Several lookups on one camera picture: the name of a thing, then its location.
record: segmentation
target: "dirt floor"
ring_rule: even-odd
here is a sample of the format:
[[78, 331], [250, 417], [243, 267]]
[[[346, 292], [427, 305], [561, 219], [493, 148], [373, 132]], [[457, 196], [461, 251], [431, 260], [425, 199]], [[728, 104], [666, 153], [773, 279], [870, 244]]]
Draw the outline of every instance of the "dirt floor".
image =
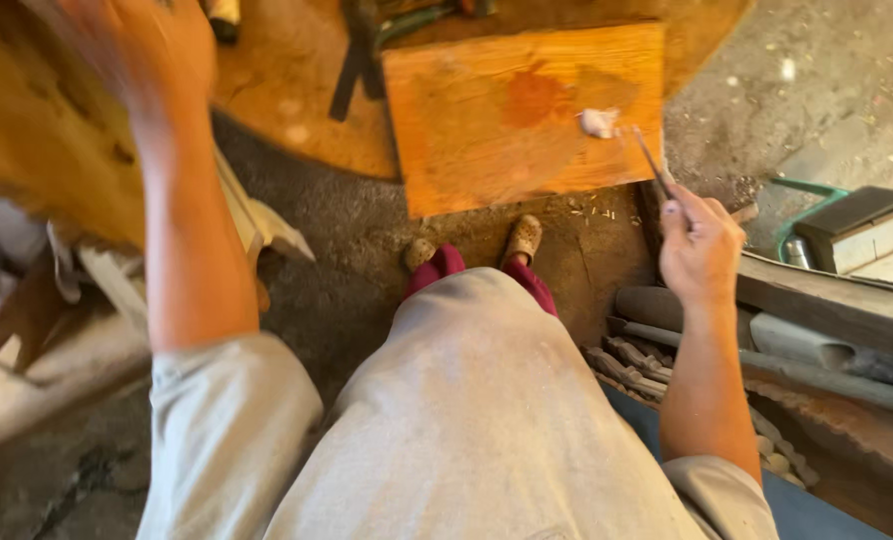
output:
[[[893, 187], [893, 0], [760, 0], [664, 118], [673, 175], [731, 211], [759, 202], [750, 246], [769, 252], [777, 225], [814, 200], [764, 187], [772, 176]], [[467, 266], [495, 265], [513, 220], [537, 215], [536, 273], [578, 343], [597, 341], [617, 288], [655, 280], [632, 186], [410, 222], [400, 185], [282, 155], [224, 118], [215, 125], [248, 193], [300, 229], [319, 258], [261, 259], [272, 299], [262, 324], [327, 402], [386, 338], [406, 281], [400, 253], [417, 236], [452, 242]], [[0, 538], [132, 538], [149, 445], [140, 387], [4, 448]]]

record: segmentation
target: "hand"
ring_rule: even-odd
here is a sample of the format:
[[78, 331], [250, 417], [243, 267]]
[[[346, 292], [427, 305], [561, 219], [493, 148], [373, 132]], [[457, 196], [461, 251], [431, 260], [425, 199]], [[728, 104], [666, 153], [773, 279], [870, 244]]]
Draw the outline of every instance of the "hand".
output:
[[737, 269], [746, 234], [717, 199], [701, 199], [670, 185], [675, 200], [663, 203], [659, 270], [685, 312], [733, 307]]
[[176, 108], [205, 107], [215, 43], [197, 0], [24, 0], [80, 52], [127, 107], [134, 123]]

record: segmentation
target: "blue cloth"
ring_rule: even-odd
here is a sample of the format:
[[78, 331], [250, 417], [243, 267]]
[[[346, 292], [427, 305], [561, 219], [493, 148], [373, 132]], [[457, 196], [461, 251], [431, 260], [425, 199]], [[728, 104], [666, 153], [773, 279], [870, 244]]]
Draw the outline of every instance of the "blue cloth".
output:
[[[627, 421], [656, 461], [660, 458], [660, 414], [600, 384], [609, 404]], [[890, 538], [869, 524], [801, 490], [773, 472], [763, 471], [763, 495], [770, 504], [781, 540], [884, 540]]]

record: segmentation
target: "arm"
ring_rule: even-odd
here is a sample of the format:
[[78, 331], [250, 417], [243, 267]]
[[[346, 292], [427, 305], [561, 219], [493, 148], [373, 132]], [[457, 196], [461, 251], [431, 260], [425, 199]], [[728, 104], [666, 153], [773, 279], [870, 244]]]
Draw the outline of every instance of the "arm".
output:
[[723, 205], [671, 186], [660, 270], [683, 305], [683, 337], [659, 412], [665, 460], [715, 456], [762, 484], [737, 344], [737, 268], [744, 234]]
[[197, 0], [26, 0], [127, 108], [146, 215], [154, 353], [259, 330], [256, 289], [216, 176], [213, 34]]

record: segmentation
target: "forearm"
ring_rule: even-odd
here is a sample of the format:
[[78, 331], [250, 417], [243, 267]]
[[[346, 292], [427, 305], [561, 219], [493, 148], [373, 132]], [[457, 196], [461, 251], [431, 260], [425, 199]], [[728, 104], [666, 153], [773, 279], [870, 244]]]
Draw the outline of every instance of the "forearm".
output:
[[743, 393], [731, 304], [688, 307], [676, 366], [659, 412], [665, 460], [717, 456], [761, 482], [755, 433]]
[[166, 103], [156, 120], [133, 123], [143, 162], [154, 352], [260, 326], [253, 275], [216, 175], [207, 100]]

